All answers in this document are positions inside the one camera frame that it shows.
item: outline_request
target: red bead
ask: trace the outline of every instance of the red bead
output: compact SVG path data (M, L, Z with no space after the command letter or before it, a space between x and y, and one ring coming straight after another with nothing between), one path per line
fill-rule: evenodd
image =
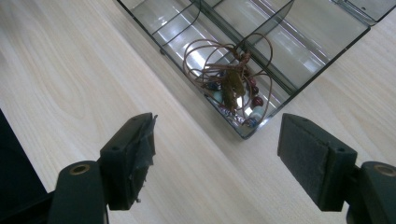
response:
M248 82L249 82L251 87L254 87L257 84L256 79L254 79L253 77L249 78Z
M251 100L251 104L253 105L253 107L255 107L255 106L263 106L264 105L264 100L260 96L255 96Z

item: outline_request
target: wood grain surface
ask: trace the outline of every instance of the wood grain surface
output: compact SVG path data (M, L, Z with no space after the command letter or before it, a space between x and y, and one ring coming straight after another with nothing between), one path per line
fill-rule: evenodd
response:
M243 141L110 0L0 1L0 107L48 191L152 112L157 155L110 223L345 223L276 155L282 113L312 119L364 161L396 164L396 11Z

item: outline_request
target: glass compartment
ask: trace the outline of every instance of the glass compartment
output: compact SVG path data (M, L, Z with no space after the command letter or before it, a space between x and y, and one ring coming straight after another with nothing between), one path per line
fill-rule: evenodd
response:
M237 45L249 36L238 53L251 53L252 60L247 68L252 74L263 69L271 78L255 77L260 90L258 96L268 102L268 111L260 123L246 125L247 120L257 112L253 112L254 107L246 106L233 114L224 110L214 97L215 91L201 90L243 138L253 135L257 128L370 29L366 23L325 0L117 1L180 70L185 71L184 61L188 67L197 69L194 70L195 80L204 80L203 73L199 71L206 65L235 65L235 58L230 51L216 47L211 41L191 43L197 39L210 39ZM266 38L270 40L272 53ZM203 48L191 53L185 60L186 52L197 47ZM237 100L239 107L252 95L248 94L251 89L247 83L245 88L245 95Z

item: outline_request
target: bead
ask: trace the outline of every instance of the bead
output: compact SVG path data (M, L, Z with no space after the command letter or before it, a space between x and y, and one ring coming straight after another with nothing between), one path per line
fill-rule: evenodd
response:
M251 94L252 95L256 95L257 93L259 93L259 88L258 87L251 87Z
M222 92L221 91L213 92L213 98L216 100L216 103L222 103Z
M254 77L249 78L248 82L249 82L250 86L252 86L252 87L256 86L256 84L257 84L256 79L254 79Z
M211 91L219 91L221 89L221 85L218 82L207 82L206 87Z
M263 106L264 105L264 100L260 96L255 96L251 100L251 104L253 105L253 107L255 107L255 106Z
M249 114L250 119L261 120L264 115L264 107L256 106L253 108L253 111Z
M249 118L249 119L245 119L243 125L248 126L249 128L254 128L259 124L259 122L257 120L255 120L254 118Z

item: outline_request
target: tangled wire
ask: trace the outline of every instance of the tangled wire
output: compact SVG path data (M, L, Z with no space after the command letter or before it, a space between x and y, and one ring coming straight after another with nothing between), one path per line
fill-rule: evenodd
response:
M264 68L253 74L248 68L248 62L251 58L251 52L248 49L243 50L248 38L253 35L259 35L265 39L270 47L270 59ZM189 57L197 50L212 49L209 51L202 68L191 68L188 65ZM226 56L230 57L228 63L209 63L212 56L217 52L225 50ZM228 114L235 115L240 112L243 116L243 124L249 127L255 127L265 118L270 98L272 95L273 80L264 69L268 67L273 58L273 47L269 39L262 34L253 33L246 36L238 44L221 44L211 39L197 39L191 42L184 52L183 72L186 77L204 94L210 97L218 107L225 108ZM255 77L266 76L270 78L270 88L265 106L263 99L258 96L259 89L256 86ZM253 112L246 118L244 111L246 108L253 107Z

